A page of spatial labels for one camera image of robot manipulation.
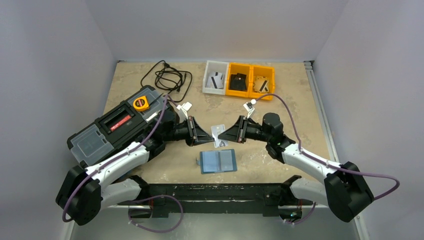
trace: orange storage bin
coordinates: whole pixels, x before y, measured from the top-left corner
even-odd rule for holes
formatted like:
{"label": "orange storage bin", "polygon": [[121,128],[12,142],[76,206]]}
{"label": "orange storage bin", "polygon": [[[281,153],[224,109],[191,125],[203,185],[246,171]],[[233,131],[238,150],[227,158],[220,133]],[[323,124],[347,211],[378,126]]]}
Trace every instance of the orange storage bin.
{"label": "orange storage bin", "polygon": [[[254,90],[254,82],[257,76],[266,77],[269,79],[268,88],[270,94],[273,94],[276,90],[276,80],[275,80],[275,70],[273,67],[270,66],[259,66],[259,65],[251,65],[252,71],[250,76],[250,82],[251,85],[248,89],[248,97],[251,99],[257,99],[260,96],[266,94],[266,93],[260,93],[256,92]],[[262,98],[263,100],[271,101],[273,99],[273,96],[265,96]]]}
{"label": "orange storage bin", "polygon": [[[247,87],[246,91],[230,90],[231,75],[233,75],[233,74],[245,74],[246,75],[246,87]],[[250,90],[252,89],[252,85],[253,85],[251,65],[230,62],[229,67],[228,67],[228,74],[227,74],[226,81],[227,81],[227,84],[226,84],[225,95],[248,98]]]}

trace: clear plastic compartment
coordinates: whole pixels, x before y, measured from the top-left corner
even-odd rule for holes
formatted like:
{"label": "clear plastic compartment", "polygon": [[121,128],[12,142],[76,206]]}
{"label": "clear plastic compartment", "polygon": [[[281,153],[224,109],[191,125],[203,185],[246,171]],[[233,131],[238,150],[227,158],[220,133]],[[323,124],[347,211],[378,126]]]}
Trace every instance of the clear plastic compartment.
{"label": "clear plastic compartment", "polygon": [[73,147],[70,149],[78,163],[84,161],[87,165],[94,165],[114,147],[93,124],[70,140]]}

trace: yellow tape measure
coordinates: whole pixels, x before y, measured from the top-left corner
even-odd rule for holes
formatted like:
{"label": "yellow tape measure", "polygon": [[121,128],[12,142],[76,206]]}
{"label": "yellow tape measure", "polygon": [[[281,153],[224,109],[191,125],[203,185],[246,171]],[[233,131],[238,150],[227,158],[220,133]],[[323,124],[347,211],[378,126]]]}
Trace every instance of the yellow tape measure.
{"label": "yellow tape measure", "polygon": [[146,109],[149,109],[149,103],[147,102],[146,96],[138,97],[132,103],[134,109],[138,112],[143,112]]}

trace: gray wall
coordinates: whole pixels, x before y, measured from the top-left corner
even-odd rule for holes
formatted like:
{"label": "gray wall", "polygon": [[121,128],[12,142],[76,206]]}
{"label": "gray wall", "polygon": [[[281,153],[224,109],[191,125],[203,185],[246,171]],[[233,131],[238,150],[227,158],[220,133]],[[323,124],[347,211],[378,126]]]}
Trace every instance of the gray wall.
{"label": "gray wall", "polygon": [[0,239],[57,240],[66,139],[100,116],[115,60],[82,0],[1,0],[0,56]]}
{"label": "gray wall", "polygon": [[348,0],[86,0],[119,60],[304,61]]}
{"label": "gray wall", "polygon": [[[350,0],[314,64],[340,161],[397,176],[367,208],[372,240],[423,239],[422,0]],[[374,193],[394,182],[367,179]]]}

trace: small part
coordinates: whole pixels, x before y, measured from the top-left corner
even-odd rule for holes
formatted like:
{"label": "small part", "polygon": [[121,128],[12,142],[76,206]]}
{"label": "small part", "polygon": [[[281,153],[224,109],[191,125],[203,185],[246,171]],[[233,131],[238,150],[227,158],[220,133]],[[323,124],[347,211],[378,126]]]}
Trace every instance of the small part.
{"label": "small part", "polygon": [[246,86],[246,74],[237,73],[231,74],[229,81],[229,89],[235,91],[247,92],[248,87]]}
{"label": "small part", "polygon": [[223,74],[217,71],[211,72],[207,79],[206,87],[212,88],[212,89],[223,89],[224,88]]}
{"label": "small part", "polygon": [[189,115],[187,112],[190,110],[190,108],[192,108],[192,104],[189,101],[184,103],[183,105],[176,106],[180,121],[189,119]]}
{"label": "small part", "polygon": [[257,76],[253,83],[253,89],[258,93],[269,93],[269,82],[270,80],[264,76]]}
{"label": "small part", "polygon": [[149,109],[149,103],[147,102],[146,96],[136,98],[132,103],[132,106],[137,112],[143,112],[144,110]]}
{"label": "small part", "polygon": [[256,104],[256,100],[255,99],[252,99],[251,101],[248,101],[245,104],[243,104],[244,109],[246,109],[246,111],[247,111],[247,118],[248,119],[255,112],[255,108],[253,107],[253,105],[255,105],[255,104]]}

